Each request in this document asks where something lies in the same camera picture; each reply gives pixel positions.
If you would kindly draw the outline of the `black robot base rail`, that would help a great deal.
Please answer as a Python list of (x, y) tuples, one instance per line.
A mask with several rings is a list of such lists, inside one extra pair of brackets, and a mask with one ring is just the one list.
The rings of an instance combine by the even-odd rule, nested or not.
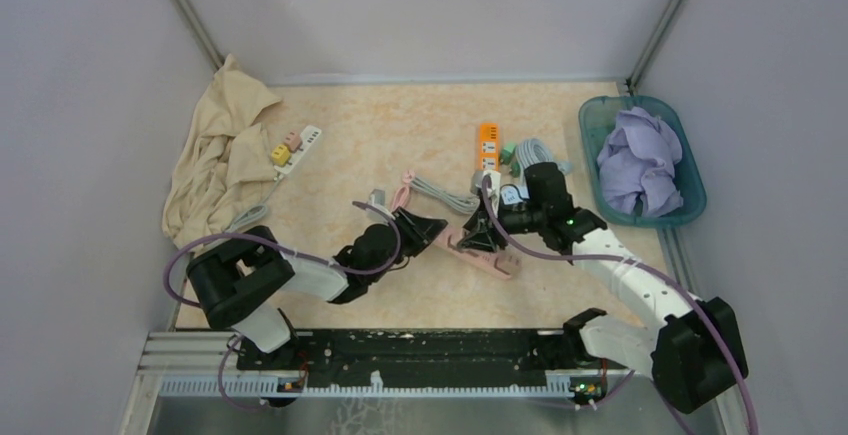
[(292, 371), (309, 388), (362, 388), (373, 373), (398, 389), (539, 388), (550, 372), (603, 366), (560, 329), (312, 329), (272, 353), (244, 341), (237, 354), (242, 371)]

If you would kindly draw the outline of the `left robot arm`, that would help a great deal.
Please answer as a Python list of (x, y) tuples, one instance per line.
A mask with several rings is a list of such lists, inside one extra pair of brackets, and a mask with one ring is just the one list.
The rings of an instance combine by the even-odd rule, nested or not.
[(215, 247), (189, 262), (186, 276), (210, 328), (234, 330), (273, 367), (285, 369), (297, 361), (300, 343), (285, 314), (270, 304), (273, 295), (290, 291), (350, 303), (422, 253), (447, 226), (398, 208), (322, 259), (280, 245), (260, 225), (216, 237)]

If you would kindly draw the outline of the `orange power strip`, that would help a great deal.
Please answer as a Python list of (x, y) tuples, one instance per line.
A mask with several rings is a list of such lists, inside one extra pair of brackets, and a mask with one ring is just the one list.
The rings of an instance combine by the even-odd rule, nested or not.
[(500, 166), (499, 126), (493, 122), (480, 125), (477, 143), (477, 168), (480, 170), (498, 170)]

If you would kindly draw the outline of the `round light blue power socket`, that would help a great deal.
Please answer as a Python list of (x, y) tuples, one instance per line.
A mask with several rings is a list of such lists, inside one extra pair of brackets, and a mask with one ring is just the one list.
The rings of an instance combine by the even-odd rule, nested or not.
[(504, 205), (517, 205), (529, 199), (525, 186), (505, 184), (500, 187), (501, 203)]

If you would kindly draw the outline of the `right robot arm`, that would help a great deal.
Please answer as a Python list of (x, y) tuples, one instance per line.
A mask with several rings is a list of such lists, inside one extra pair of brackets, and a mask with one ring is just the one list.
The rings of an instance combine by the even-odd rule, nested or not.
[(556, 163), (530, 166), (526, 195), (516, 203), (505, 199), (499, 178), (494, 170), (474, 174), (471, 191), (479, 207), (460, 246), (487, 252), (513, 247), (567, 261), (600, 281), (641, 322), (634, 326), (601, 309), (585, 310), (564, 325), (569, 363), (618, 363), (652, 380), (662, 398), (685, 414), (743, 386), (749, 367), (727, 302), (703, 300), (640, 261), (600, 216), (574, 203)]

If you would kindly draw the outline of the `pink power strip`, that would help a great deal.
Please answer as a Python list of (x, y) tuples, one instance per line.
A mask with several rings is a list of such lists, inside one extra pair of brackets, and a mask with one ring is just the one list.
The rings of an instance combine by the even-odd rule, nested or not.
[(465, 235), (466, 231), (463, 228), (448, 225), (433, 244), (464, 263), (503, 280), (512, 279), (521, 272), (522, 259), (517, 253), (511, 250), (492, 253), (460, 248), (459, 241)]

